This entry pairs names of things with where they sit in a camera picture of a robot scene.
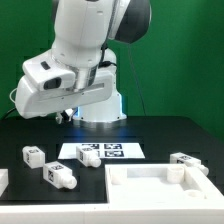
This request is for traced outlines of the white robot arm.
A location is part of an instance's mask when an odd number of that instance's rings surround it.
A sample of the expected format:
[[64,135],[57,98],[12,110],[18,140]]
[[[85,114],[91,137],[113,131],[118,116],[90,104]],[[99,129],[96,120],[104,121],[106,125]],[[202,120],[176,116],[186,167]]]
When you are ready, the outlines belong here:
[[124,120],[109,40],[131,44],[149,28],[149,0],[52,0],[51,49],[23,63],[15,106],[26,118],[108,125]]

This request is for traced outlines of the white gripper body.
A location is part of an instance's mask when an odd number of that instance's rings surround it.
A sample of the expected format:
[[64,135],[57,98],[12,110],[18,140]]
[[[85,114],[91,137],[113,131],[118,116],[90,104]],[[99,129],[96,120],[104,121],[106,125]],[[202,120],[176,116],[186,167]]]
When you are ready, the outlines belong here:
[[26,119],[107,100],[113,91],[114,75],[99,71],[94,83],[79,92],[63,89],[38,91],[26,76],[17,86],[15,106]]

